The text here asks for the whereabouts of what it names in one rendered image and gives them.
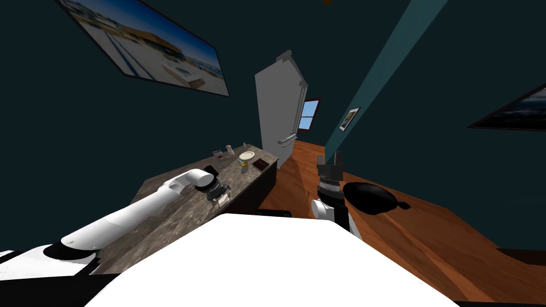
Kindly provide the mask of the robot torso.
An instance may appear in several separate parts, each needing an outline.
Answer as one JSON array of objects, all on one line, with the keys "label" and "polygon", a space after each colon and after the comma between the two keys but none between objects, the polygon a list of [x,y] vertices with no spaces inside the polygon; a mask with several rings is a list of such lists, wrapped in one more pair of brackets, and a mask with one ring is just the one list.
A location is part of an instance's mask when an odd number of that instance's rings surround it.
[{"label": "robot torso", "polygon": [[332,221],[222,214],[85,307],[458,307]]}]

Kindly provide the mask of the dark landscape picture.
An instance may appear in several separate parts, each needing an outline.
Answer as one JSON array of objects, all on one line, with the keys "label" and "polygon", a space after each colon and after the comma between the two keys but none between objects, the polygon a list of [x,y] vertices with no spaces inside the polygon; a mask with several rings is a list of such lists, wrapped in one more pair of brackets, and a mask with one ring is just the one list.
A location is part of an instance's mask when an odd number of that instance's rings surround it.
[{"label": "dark landscape picture", "polygon": [[468,128],[546,132],[546,83]]}]

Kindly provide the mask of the red framed window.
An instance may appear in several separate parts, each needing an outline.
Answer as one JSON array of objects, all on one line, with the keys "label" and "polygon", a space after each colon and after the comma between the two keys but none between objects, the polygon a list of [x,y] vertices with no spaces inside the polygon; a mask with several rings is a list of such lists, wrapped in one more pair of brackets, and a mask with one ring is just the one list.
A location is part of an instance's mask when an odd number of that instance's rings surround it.
[{"label": "red framed window", "polygon": [[311,129],[319,104],[320,99],[305,100],[298,126],[299,131],[309,131]]}]

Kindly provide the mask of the large beach picture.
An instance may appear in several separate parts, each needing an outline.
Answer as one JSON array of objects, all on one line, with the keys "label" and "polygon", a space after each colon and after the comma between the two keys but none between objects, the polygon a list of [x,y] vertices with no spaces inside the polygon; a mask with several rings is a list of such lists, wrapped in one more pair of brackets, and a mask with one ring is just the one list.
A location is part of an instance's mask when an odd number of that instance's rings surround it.
[{"label": "large beach picture", "polygon": [[229,96],[216,49],[140,0],[54,0],[118,69]]}]

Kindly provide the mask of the small white framed picture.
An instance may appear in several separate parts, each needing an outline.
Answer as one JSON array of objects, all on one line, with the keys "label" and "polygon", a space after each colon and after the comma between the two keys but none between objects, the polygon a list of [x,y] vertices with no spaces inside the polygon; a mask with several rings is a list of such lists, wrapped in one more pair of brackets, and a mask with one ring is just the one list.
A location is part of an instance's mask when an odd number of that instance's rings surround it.
[{"label": "small white framed picture", "polygon": [[351,123],[351,121],[353,120],[353,118],[356,116],[357,112],[360,110],[360,107],[359,108],[354,108],[354,109],[351,109],[348,111],[347,115],[345,116],[345,118],[343,119],[343,122],[342,124],[340,125],[339,129],[341,131],[345,131],[346,128],[348,127],[348,125]]}]

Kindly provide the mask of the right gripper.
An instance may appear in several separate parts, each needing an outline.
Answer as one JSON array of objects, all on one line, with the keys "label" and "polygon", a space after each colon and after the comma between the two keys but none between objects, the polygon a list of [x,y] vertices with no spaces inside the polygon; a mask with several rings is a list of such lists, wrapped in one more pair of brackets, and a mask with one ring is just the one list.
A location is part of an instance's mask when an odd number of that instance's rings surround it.
[{"label": "right gripper", "polygon": [[318,155],[317,159],[318,175],[321,181],[343,181],[344,160],[343,153],[336,151],[334,155],[334,164],[325,164],[324,156]]}]

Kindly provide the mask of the grey fridge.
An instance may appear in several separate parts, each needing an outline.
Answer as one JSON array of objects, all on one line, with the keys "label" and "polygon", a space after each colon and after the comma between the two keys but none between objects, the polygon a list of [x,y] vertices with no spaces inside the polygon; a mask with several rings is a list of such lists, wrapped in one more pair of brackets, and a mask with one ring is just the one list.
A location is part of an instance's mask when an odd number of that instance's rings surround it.
[{"label": "grey fridge", "polygon": [[281,168],[292,154],[308,84],[287,50],[255,74],[261,145]]}]

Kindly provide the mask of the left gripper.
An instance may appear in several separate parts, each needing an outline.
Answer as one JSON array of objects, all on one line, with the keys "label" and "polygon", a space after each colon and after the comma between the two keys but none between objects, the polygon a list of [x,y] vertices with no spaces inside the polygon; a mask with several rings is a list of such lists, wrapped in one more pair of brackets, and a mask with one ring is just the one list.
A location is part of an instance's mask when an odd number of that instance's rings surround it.
[{"label": "left gripper", "polygon": [[215,185],[206,192],[206,198],[213,205],[221,207],[230,200],[231,187],[221,181],[216,181]]}]

